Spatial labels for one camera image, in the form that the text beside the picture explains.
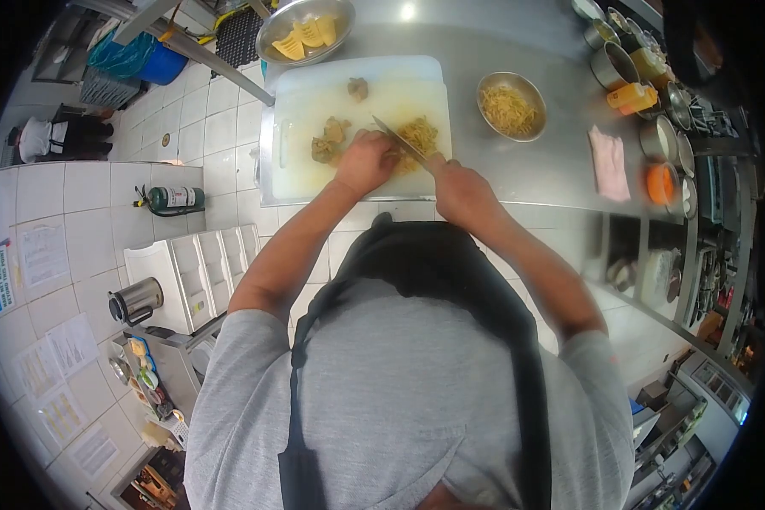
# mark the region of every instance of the hand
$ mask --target hand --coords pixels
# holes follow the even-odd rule
[[[391,177],[400,157],[386,153],[394,147],[394,142],[382,131],[357,130],[337,164],[334,180],[351,189],[357,200],[365,197]]]
[[[489,227],[509,215],[496,199],[490,184],[459,161],[434,153],[428,166],[436,181],[436,210],[450,223],[467,230],[479,239]]]

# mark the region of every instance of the stainless steel counter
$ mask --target stainless steel counter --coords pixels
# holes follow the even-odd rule
[[[592,49],[582,36],[586,22],[569,2],[353,3],[357,24],[333,60],[387,55],[436,58],[448,87],[453,156],[487,178],[501,201],[671,219],[665,208],[649,205],[646,197],[638,138],[642,120],[622,117],[607,106],[606,91],[589,67]],[[284,70],[269,66],[270,92]],[[540,139],[512,142],[490,129],[479,113],[479,79],[500,70],[519,73],[540,90],[548,118]],[[264,107],[260,180],[271,178],[273,121],[273,109]],[[587,137],[593,125],[624,141],[629,202],[618,204],[597,194]],[[269,193],[262,193],[261,201],[265,206],[291,203],[277,201]]]

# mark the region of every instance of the black rubber mat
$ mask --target black rubber mat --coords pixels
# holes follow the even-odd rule
[[[267,7],[269,12],[275,12],[273,7]],[[261,17],[249,8],[226,18],[216,31],[215,55],[235,68],[255,62],[258,59],[255,37],[262,24]]]

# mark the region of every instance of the fire extinguisher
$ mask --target fire extinguisher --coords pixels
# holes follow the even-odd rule
[[[142,184],[141,190],[138,186],[135,189],[141,198],[133,202],[133,207],[147,207],[162,218],[204,210],[204,190],[201,188],[153,186],[145,193]]]

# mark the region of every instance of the person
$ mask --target person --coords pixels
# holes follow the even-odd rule
[[[107,155],[113,144],[98,141],[113,135],[111,124],[102,124],[93,117],[82,117],[67,122],[48,122],[31,117],[22,129],[12,128],[9,145],[18,145],[20,159],[33,163],[37,156],[49,153],[65,157],[94,157]]]
[[[458,161],[428,161],[447,223],[378,216],[289,350],[292,303],[393,148],[359,130],[235,289],[190,419],[191,507],[621,508],[632,413],[601,312]],[[558,357],[471,236],[520,274]]]

